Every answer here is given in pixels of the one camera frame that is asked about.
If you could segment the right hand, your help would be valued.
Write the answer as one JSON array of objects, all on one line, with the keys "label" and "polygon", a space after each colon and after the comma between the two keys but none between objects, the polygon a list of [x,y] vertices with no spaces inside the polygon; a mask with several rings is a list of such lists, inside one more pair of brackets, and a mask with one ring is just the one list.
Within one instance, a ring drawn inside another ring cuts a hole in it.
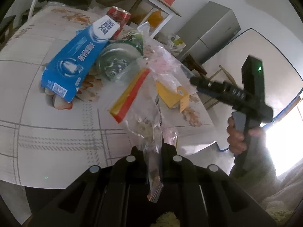
[{"label": "right hand", "polygon": [[[229,134],[227,138],[227,141],[229,143],[229,150],[231,153],[237,156],[246,151],[248,148],[247,144],[244,142],[245,135],[235,128],[233,117],[229,117],[227,122],[228,126],[226,131]],[[257,137],[261,139],[264,139],[266,135],[265,131],[260,127],[250,129],[248,131],[248,134],[251,137]]]}]

